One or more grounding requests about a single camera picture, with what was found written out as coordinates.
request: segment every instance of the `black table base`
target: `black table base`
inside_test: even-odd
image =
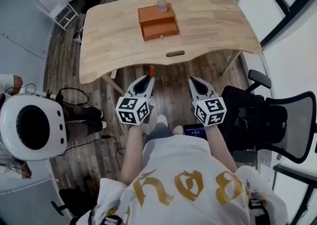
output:
[[[81,8],[82,13],[87,13],[88,9],[99,4],[100,0],[84,0],[85,4]]]

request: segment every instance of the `orange box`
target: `orange box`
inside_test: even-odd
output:
[[[156,5],[138,9],[139,23],[144,41],[179,34],[172,5],[167,4],[167,11],[161,13]]]

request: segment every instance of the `qr-like black and white marker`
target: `qr-like black and white marker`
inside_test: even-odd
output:
[[[119,109],[133,110],[137,104],[138,99],[135,98],[123,98],[122,103],[119,106]]]
[[[196,107],[196,113],[195,115],[200,119],[202,123],[205,123],[207,114],[200,108],[198,105]]]
[[[205,103],[209,112],[217,112],[223,110],[223,106],[218,99],[205,101]]]
[[[210,115],[208,125],[220,123],[222,121],[223,115],[224,112],[221,112],[216,115]]]
[[[144,102],[141,107],[137,110],[139,121],[141,122],[146,115],[149,113],[147,102]]]
[[[134,114],[132,112],[119,112],[123,123],[136,124]]]

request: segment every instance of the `table cutout handle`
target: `table cutout handle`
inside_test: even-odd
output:
[[[170,53],[166,53],[167,57],[173,57],[173,56],[181,56],[184,55],[185,52],[184,51],[175,51],[175,52],[170,52]]]

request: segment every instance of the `tabletop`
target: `tabletop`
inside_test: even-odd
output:
[[[157,0],[118,0],[88,10],[80,53],[79,80],[90,83],[129,65],[169,65],[217,50],[259,54],[261,46],[235,0],[166,0],[179,35],[144,42],[138,8]],[[172,52],[183,55],[169,57]]]

